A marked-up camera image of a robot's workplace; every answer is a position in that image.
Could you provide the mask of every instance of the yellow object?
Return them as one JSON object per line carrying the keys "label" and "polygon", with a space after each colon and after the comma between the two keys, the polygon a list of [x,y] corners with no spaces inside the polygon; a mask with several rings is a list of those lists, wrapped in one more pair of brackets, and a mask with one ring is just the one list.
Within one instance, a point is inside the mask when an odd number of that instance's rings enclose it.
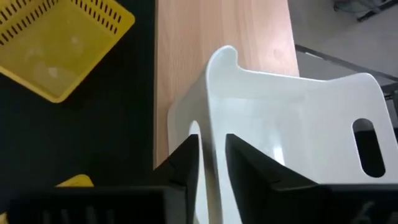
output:
{"label": "yellow object", "polygon": [[[87,175],[79,174],[58,184],[57,187],[94,187],[94,184]],[[6,213],[0,215],[0,224],[8,224],[6,215]]]}
{"label": "yellow object", "polygon": [[0,73],[59,103],[134,21],[115,0],[0,0]]}

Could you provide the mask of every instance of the gray floor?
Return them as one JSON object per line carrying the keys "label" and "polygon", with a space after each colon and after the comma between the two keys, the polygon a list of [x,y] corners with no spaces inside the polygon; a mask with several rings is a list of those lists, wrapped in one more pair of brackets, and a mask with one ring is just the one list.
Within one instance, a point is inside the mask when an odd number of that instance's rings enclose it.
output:
{"label": "gray floor", "polygon": [[362,23],[332,0],[289,0],[296,44],[398,77],[398,6]]}

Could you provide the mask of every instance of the black table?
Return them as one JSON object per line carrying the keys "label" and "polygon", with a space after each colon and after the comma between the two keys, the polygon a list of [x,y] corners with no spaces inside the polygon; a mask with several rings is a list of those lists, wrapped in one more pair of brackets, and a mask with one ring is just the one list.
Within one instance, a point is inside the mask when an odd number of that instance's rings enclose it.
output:
{"label": "black table", "polygon": [[0,75],[0,212],[15,191],[77,174],[129,185],[152,170],[155,1],[119,2],[136,23],[64,102]]}

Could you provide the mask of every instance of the wooden table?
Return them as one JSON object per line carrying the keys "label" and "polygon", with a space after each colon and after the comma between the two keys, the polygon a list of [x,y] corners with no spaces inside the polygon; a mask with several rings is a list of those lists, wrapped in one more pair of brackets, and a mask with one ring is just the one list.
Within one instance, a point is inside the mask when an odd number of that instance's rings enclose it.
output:
{"label": "wooden table", "polygon": [[156,22],[154,166],[169,155],[170,105],[219,47],[244,68],[299,75],[287,0],[158,0]]}

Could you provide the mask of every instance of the white stool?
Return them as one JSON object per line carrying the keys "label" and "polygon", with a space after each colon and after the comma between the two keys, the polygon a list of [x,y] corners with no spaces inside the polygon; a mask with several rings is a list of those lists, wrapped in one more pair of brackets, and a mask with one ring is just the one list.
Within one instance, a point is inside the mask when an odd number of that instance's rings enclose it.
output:
{"label": "white stool", "polygon": [[[169,110],[170,153],[200,134],[199,223],[241,222],[226,165],[228,133],[319,184],[398,183],[397,142],[371,75],[310,80],[244,70],[237,58],[233,47],[218,49]],[[386,168],[380,178],[362,170],[352,127],[360,118],[376,131]]]}

